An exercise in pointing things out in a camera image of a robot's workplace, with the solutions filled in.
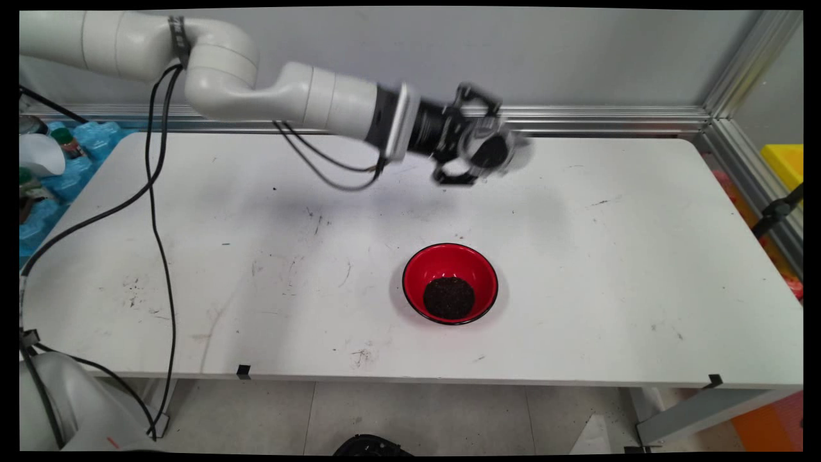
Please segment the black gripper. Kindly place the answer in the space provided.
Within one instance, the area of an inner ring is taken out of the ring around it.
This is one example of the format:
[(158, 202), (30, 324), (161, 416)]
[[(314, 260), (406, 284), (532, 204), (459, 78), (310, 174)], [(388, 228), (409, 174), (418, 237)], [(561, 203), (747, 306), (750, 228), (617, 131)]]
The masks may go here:
[(472, 83), (461, 83), (452, 105), (421, 100), (412, 129), (412, 152), (434, 160), (433, 182), (443, 187), (472, 187), (478, 173), (468, 161), (457, 157), (457, 143), (464, 129), (466, 103), (478, 101), (483, 117), (498, 118), (502, 100)]

